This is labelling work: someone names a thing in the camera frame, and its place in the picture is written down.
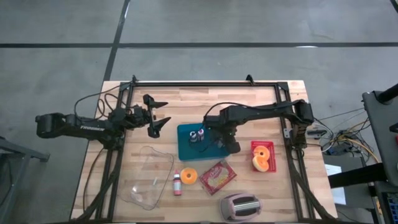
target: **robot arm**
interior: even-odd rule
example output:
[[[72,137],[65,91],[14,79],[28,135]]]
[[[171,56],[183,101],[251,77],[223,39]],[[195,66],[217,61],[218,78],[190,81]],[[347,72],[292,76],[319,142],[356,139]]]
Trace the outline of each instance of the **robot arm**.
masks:
[[[147,105],[147,110],[138,105],[133,106],[132,110],[116,108],[109,114],[107,120],[61,113],[36,116],[36,133],[41,138],[72,136],[98,140],[105,149],[109,150],[118,150],[123,146],[121,138],[126,129],[133,130],[146,124],[149,124],[148,136],[158,138],[160,136],[159,131],[170,118],[155,121],[156,117],[152,114],[152,108],[160,108],[167,102],[155,102],[149,95],[144,95],[143,100],[144,104]]]
[[[292,123],[292,146],[304,148],[307,146],[305,131],[313,123],[311,104],[304,100],[284,101],[263,106],[229,106],[220,111],[218,116],[205,116],[203,125],[211,129],[226,146],[229,153],[241,150],[235,140],[236,127],[248,121],[267,118],[286,118]]]

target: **teal tray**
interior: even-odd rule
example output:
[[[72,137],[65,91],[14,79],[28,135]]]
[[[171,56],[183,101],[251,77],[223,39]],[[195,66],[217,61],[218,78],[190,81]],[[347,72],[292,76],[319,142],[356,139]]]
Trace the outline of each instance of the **teal tray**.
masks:
[[[211,138],[211,133],[205,130],[205,138],[200,142],[190,143],[189,133],[198,131],[202,124],[180,124],[177,126],[178,158],[181,161],[200,161],[205,159],[220,159],[229,156],[224,146],[220,148]]]

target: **concrete floor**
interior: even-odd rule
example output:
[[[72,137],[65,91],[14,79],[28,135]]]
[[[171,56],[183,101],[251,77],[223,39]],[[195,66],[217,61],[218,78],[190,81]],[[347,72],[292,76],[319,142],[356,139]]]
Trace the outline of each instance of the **concrete floor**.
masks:
[[[123,2],[0,1],[0,43],[110,43]],[[397,42],[397,22],[389,0],[132,0],[121,42]],[[38,138],[34,117],[72,113],[77,99],[98,92],[109,53],[0,49],[0,136],[51,153],[47,164],[31,162],[10,223],[68,220],[87,141]],[[322,118],[360,108],[363,92],[397,83],[397,54],[392,47],[119,49],[111,80],[305,80]],[[79,114],[92,116],[95,101],[82,103]],[[351,115],[325,123],[334,127]],[[376,147],[370,129],[363,136]],[[370,222],[362,210],[339,210]]]

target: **orange ring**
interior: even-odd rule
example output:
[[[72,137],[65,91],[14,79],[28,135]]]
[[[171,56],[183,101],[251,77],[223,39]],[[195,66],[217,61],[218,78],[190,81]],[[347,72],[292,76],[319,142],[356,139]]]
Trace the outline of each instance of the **orange ring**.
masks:
[[[262,156],[266,159],[266,161],[269,159],[269,149],[265,146],[257,146],[253,150],[254,156]]]
[[[181,181],[184,184],[194,184],[197,181],[198,173],[194,168],[184,168],[181,170]]]
[[[254,156],[252,162],[254,167],[260,172],[266,172],[269,169],[269,164],[265,157]]]

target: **red package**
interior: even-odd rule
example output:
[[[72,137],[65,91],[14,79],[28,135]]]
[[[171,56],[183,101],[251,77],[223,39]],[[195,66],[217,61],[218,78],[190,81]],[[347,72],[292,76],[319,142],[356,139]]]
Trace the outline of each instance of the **red package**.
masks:
[[[232,167],[225,160],[222,160],[202,174],[199,179],[207,192],[213,195],[234,177],[236,177],[236,173],[232,170]]]
[[[254,148],[256,148],[257,146],[265,146],[266,148],[268,148],[269,150],[269,159],[268,159],[268,164],[269,164],[269,169],[267,170],[267,172],[276,172],[276,161],[275,161],[275,150],[274,150],[274,143],[272,141],[251,141],[251,158],[253,159],[254,154],[253,154],[253,150]]]

